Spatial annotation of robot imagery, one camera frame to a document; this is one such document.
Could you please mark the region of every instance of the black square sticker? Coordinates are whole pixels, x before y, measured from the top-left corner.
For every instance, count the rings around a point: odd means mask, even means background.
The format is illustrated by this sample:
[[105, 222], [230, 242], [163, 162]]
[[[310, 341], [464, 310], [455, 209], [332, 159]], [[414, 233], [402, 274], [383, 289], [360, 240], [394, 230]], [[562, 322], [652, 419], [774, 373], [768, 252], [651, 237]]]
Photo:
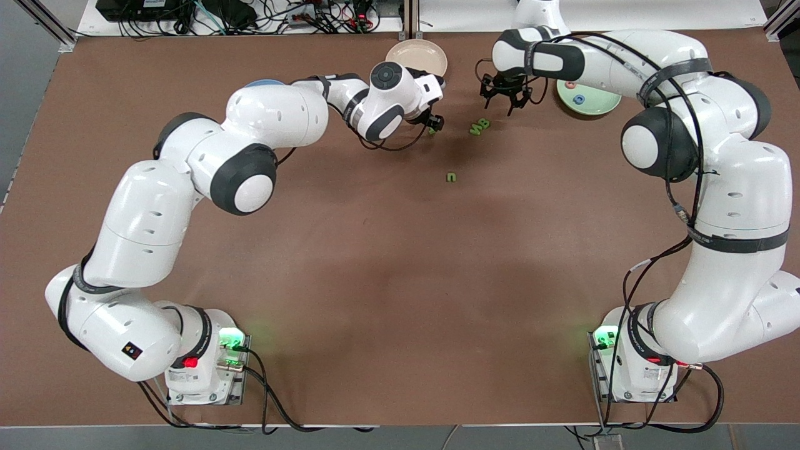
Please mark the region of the black square sticker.
[[131, 358], [132, 360], [136, 360], [139, 357], [139, 355], [142, 354], [142, 349], [136, 347], [134, 343], [129, 342], [128, 344], [125, 344], [125, 347], [122, 348], [122, 353], [128, 355], [128, 357]]

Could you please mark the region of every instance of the green plate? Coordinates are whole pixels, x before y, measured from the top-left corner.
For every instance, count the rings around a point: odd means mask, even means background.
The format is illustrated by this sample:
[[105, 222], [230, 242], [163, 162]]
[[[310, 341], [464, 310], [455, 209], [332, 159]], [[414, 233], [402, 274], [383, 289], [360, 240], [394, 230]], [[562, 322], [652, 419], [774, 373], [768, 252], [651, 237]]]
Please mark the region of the green plate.
[[603, 115], [613, 110], [622, 99], [621, 95], [558, 80], [558, 97], [566, 107], [583, 115]]

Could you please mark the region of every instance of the beige plate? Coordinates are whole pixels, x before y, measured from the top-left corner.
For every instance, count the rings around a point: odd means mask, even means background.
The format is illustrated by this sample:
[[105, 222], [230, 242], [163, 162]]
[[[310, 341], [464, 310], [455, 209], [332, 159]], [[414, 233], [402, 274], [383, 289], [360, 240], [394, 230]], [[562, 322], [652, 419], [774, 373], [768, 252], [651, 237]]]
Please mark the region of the beige plate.
[[396, 62], [429, 74], [444, 76], [447, 71], [447, 56], [442, 48], [425, 39], [409, 39], [392, 47], [386, 61]]

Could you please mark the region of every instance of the gray floor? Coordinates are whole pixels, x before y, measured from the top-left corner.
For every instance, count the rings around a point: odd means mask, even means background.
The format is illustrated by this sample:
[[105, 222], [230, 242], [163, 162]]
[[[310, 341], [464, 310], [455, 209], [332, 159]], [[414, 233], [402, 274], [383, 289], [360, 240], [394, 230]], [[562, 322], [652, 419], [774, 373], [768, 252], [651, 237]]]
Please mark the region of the gray floor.
[[[800, 33], [782, 47], [796, 75], [800, 75]], [[0, 2], [0, 195], [14, 168], [50, 80], [58, 46], [15, 4]], [[351, 450], [438, 450], [448, 427], [384, 427], [367, 435], [351, 430], [325, 430], [304, 435], [281, 430], [273, 436], [238, 436], [222, 432], [177, 430], [168, 427], [2, 428], [1, 450], [139, 450], [151, 448], [271, 447]], [[800, 426], [718, 425], [700, 435], [675, 435], [654, 429], [624, 432], [628, 449], [767, 450], [800, 448]], [[449, 450], [570, 449], [579, 448], [561, 427], [461, 428]]]

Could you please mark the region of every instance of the plate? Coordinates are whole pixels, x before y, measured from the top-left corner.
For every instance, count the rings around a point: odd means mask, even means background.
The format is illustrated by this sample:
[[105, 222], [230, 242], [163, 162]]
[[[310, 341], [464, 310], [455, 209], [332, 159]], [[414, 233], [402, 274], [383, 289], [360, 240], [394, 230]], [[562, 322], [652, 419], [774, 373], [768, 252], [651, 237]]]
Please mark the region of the plate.
[[396, 62], [412, 69], [424, 70], [440, 77], [447, 72], [445, 51], [425, 39], [408, 39], [400, 42], [386, 54], [386, 61]]
[[617, 107], [622, 99], [621, 95], [574, 82], [558, 80], [556, 86], [558, 97], [566, 107], [583, 115], [604, 115]]

